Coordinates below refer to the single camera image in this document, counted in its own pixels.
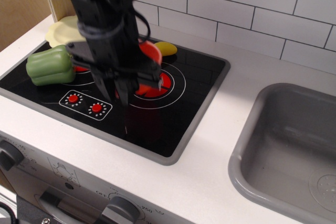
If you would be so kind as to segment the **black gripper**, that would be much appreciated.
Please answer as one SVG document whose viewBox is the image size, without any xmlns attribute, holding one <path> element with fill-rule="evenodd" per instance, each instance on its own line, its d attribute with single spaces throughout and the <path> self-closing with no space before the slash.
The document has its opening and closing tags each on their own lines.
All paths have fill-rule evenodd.
<svg viewBox="0 0 336 224">
<path fill-rule="evenodd" d="M 108 29 L 86 26 L 82 22 L 78 26 L 86 41 L 66 45 L 74 64 L 91 71 L 96 86 L 107 101 L 111 102 L 116 94 L 121 104 L 128 106 L 139 84 L 136 78 L 117 77 L 118 69 L 130 47 L 147 40 L 139 39 L 137 30 L 127 31 L 124 24 Z"/>
</svg>

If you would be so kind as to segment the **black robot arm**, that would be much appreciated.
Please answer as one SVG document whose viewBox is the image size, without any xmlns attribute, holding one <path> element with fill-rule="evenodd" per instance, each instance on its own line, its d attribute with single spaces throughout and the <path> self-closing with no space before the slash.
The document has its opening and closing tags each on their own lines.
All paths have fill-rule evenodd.
<svg viewBox="0 0 336 224">
<path fill-rule="evenodd" d="M 134 0 L 70 0 L 78 17 L 83 42 L 66 45 L 74 65 L 91 71 L 107 100 L 129 104 L 140 85 L 161 86 L 161 56 L 142 51 L 147 38 L 140 38 Z"/>
</svg>

